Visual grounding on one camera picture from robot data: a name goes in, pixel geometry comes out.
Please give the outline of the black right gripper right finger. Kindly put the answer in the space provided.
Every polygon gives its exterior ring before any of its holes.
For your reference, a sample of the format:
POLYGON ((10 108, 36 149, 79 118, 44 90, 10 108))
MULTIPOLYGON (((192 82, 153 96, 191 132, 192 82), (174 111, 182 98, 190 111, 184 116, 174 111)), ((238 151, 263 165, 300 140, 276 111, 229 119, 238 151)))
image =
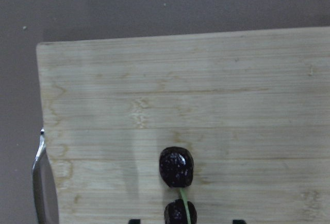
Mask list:
POLYGON ((245 220, 243 219, 234 219, 232 224, 245 224, 245 220))

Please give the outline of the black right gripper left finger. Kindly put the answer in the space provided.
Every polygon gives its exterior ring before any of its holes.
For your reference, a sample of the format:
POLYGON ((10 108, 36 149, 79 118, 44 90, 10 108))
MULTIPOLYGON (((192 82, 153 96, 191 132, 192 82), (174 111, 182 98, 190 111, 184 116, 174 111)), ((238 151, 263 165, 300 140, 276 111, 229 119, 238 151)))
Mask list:
POLYGON ((128 224, 141 224, 141 220, 140 219, 130 219, 128 221, 128 224))

